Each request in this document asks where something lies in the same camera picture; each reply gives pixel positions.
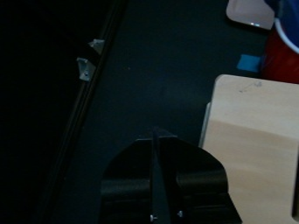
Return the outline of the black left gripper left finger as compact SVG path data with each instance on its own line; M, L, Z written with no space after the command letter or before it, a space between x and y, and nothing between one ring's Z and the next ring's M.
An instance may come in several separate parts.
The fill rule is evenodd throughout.
M158 224L155 168L158 129L114 157L100 183L99 224Z

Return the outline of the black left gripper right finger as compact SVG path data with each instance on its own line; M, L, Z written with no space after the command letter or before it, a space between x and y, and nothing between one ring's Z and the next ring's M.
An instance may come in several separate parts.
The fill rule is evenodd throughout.
M163 129L155 130L155 155L163 174L170 224L242 224L221 161Z

